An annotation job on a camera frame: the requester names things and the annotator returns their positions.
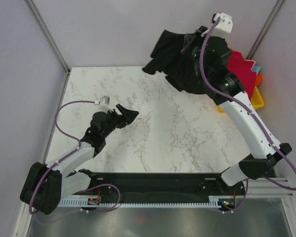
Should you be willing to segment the black t-shirt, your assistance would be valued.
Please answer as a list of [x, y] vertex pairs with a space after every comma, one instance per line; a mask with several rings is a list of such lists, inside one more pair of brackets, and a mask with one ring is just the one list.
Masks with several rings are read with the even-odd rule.
[[164, 30], [150, 57], [151, 61], [143, 67], [145, 73], [164, 73], [165, 79], [176, 90], [205, 94], [202, 79], [196, 75], [194, 64], [184, 63], [184, 34]]

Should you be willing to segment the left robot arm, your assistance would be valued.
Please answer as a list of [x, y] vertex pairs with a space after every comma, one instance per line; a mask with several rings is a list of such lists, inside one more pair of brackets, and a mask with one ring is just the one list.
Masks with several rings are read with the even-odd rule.
[[77, 148], [49, 163], [34, 163], [20, 193], [20, 200], [29, 205], [30, 213], [38, 211], [48, 215], [64, 198], [81, 191], [94, 194], [98, 190], [98, 181], [93, 179], [96, 174], [86, 169], [76, 171], [76, 168], [97, 156], [105, 147], [106, 138], [115, 129], [130, 125], [138, 115], [138, 111], [120, 104], [113, 110], [100, 110], [92, 116]]

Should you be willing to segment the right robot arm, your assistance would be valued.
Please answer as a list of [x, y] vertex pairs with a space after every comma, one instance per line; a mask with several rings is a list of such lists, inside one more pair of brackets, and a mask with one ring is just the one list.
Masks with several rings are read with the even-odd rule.
[[185, 34], [181, 53], [189, 59], [192, 74], [184, 80], [184, 90], [208, 95], [233, 120], [250, 150], [219, 175], [216, 188], [225, 195], [240, 181], [264, 177], [280, 160], [288, 159], [292, 148], [272, 135], [253, 108], [240, 79], [227, 68], [231, 49], [224, 38], [212, 35], [214, 30], [202, 27]]

